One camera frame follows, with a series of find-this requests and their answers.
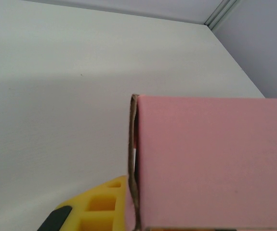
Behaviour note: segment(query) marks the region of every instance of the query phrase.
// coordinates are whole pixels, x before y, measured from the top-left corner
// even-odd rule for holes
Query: white wall
[[[277,98],[277,0],[244,0],[215,35],[265,97]]]
[[[126,173],[132,93],[262,96],[206,26],[0,0],[0,231]]]
[[[31,0],[204,24],[222,0]]]

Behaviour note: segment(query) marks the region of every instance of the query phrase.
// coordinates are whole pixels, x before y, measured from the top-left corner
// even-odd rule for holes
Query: corrugated cardboard
[[[128,230],[277,230],[277,99],[133,95],[129,131]]]

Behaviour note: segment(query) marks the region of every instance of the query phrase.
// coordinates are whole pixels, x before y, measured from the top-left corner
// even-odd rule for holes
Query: cardboard edge
[[[136,133],[137,129],[135,126],[135,121],[137,120],[137,99],[138,95],[133,94],[131,97],[131,105],[130,105],[130,125],[129,125],[129,149],[128,149],[128,184],[130,189],[130,194],[133,200],[134,209],[135,209],[135,228],[133,231],[141,230],[141,218],[139,211],[139,191],[138,184],[135,179],[134,172],[134,147],[136,146]]]

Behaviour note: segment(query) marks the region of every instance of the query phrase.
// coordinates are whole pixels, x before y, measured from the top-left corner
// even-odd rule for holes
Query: yellow foam
[[[125,231],[125,187],[118,177],[60,204],[72,206],[60,231]]]

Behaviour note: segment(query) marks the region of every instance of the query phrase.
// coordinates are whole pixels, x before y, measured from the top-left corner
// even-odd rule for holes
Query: cardboard box
[[[277,229],[277,99],[133,95],[130,114],[128,231]]]

